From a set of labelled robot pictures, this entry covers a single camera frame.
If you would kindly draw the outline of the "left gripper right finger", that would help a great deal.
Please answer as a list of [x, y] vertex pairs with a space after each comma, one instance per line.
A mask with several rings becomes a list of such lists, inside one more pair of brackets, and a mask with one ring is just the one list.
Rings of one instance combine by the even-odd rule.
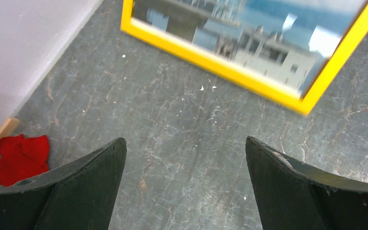
[[265, 230], [368, 230], [368, 183], [313, 167], [248, 137], [245, 154]]

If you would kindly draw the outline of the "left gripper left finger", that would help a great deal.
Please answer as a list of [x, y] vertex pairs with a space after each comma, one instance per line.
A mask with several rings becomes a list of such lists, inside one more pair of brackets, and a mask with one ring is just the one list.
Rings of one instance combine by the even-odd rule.
[[127, 156], [117, 138], [63, 166], [0, 186], [0, 230], [106, 230]]

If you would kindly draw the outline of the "yellow picture frame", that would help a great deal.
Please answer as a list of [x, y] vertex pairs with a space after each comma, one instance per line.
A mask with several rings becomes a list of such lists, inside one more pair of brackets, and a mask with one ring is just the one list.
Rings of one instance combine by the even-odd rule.
[[346, 32], [334, 54], [321, 69], [307, 93], [303, 97], [296, 97], [285, 89], [265, 83], [250, 71], [225, 62], [223, 59], [205, 51], [198, 50], [182, 40], [169, 38], [155, 28], [133, 19], [131, 16], [133, 2], [134, 0], [123, 2], [121, 20], [121, 30], [123, 32], [303, 115], [309, 114], [314, 108], [339, 70], [368, 32], [367, 0], [367, 5]]

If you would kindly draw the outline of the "building photo print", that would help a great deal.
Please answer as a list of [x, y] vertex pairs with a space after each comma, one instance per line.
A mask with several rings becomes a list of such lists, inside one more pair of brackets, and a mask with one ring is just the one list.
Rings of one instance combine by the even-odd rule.
[[132, 18], [303, 97], [365, 0], [136, 0]]

